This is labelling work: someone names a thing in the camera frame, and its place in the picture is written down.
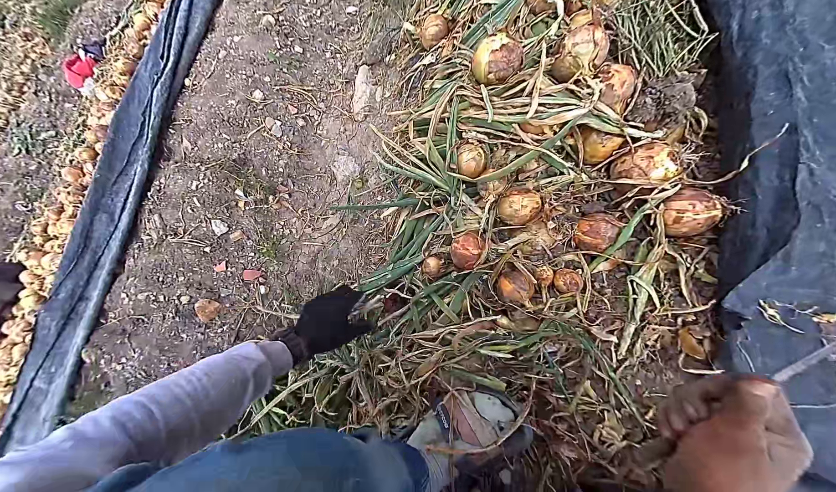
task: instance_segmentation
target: black tarp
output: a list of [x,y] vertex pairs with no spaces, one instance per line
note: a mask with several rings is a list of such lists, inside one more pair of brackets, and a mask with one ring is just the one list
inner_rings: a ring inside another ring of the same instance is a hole
[[[823,327],[795,308],[836,313],[836,0],[706,6],[721,32],[723,161],[736,167],[789,126],[730,184],[744,212],[719,244],[728,368],[773,374],[822,347]],[[760,301],[804,333],[767,321]],[[836,487],[836,362],[784,387],[816,453],[802,487]]]
[[219,0],[171,0],[108,129],[51,298],[5,415],[0,456],[56,427],[81,349],[96,326],[136,212],[164,119]]

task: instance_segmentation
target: onion bulb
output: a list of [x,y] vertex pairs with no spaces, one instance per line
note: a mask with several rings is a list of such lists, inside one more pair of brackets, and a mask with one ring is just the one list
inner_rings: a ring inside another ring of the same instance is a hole
[[421,272],[428,278],[438,277],[442,273],[442,260],[436,256],[424,258],[424,263],[421,264]]
[[624,224],[609,214],[588,214],[576,224],[574,240],[580,250],[602,253],[618,238]]
[[624,113],[636,89],[636,72],[627,65],[610,63],[597,72],[600,76],[600,102],[619,115]]
[[554,270],[552,267],[544,264],[536,269],[536,281],[543,289],[547,289],[549,285],[554,282]]
[[438,45],[448,35],[448,21],[441,14],[430,14],[424,19],[418,37],[425,50]]
[[608,53],[609,36],[602,26],[579,26],[566,33],[560,55],[552,63],[552,76],[558,82],[570,82],[577,73],[594,73]]
[[497,216],[513,226],[523,226],[537,218],[542,212],[542,197],[527,189],[511,190],[500,197],[497,203]]
[[[487,176],[490,173],[493,173],[494,169],[489,169],[482,173],[482,176]],[[509,182],[509,179],[505,176],[499,179],[493,179],[491,181],[482,181],[478,183],[478,195],[487,198],[489,196],[497,196],[506,189],[506,184]]]
[[530,305],[535,287],[533,281],[519,270],[507,270],[497,278],[497,296],[504,302]]
[[590,127],[580,128],[580,134],[582,156],[587,164],[599,164],[609,159],[609,156],[614,154],[624,143],[624,137],[621,135],[603,133]]
[[521,70],[524,50],[505,32],[482,39],[473,54],[472,73],[480,84],[500,84]]
[[703,234],[725,214],[724,201],[706,190],[682,188],[664,200],[664,233],[670,237]]
[[475,232],[467,232],[451,241],[451,263],[461,270],[472,270],[482,260],[484,242]]
[[562,294],[576,294],[581,291],[581,275],[568,268],[562,268],[554,273],[554,288]]
[[480,143],[467,141],[457,146],[457,173],[478,178],[488,165],[488,151]]
[[612,163],[612,179],[633,179],[648,185],[662,185],[682,173],[678,156],[666,143],[652,142],[635,147]]

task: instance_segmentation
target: human hand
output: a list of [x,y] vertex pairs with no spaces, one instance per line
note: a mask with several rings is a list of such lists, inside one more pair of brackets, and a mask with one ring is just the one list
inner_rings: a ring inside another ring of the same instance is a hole
[[664,486],[681,492],[785,492],[812,461],[782,389],[767,379],[726,375],[674,390],[658,426],[677,449]]
[[362,297],[362,292],[343,285],[307,302],[296,326],[282,331],[277,337],[290,350],[293,365],[337,349],[372,330],[368,320],[348,320]]

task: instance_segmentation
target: sleeve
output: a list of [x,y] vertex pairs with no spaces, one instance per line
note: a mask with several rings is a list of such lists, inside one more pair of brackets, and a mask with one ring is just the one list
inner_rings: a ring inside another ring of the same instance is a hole
[[280,341],[212,355],[6,454],[0,491],[81,490],[130,463],[173,464],[214,441],[291,368]]

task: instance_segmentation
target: black glove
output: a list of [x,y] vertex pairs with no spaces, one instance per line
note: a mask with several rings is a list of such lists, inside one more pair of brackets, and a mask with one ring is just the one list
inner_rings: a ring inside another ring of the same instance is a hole
[[306,303],[296,326],[281,331],[277,337],[290,350],[294,366],[317,354],[338,349],[372,330],[368,320],[348,321],[348,315],[361,297],[362,292],[343,285]]

